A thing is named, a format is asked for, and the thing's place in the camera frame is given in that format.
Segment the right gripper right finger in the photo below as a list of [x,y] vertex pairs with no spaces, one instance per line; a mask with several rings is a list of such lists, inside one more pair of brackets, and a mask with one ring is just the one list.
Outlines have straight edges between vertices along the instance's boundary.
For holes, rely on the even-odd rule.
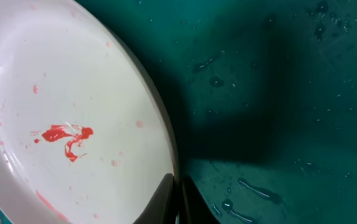
[[189,175],[180,182],[180,224],[219,224]]

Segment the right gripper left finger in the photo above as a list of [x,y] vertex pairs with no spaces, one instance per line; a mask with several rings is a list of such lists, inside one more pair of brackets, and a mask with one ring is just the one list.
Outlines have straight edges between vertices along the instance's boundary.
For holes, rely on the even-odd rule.
[[175,223],[175,179],[173,174],[165,174],[134,224],[171,223]]

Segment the white plate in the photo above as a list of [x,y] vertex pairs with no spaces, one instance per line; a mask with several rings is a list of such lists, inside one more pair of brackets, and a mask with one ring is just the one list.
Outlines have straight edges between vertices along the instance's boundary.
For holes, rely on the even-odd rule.
[[147,73],[75,1],[0,0],[0,210],[13,223],[133,223],[172,142]]

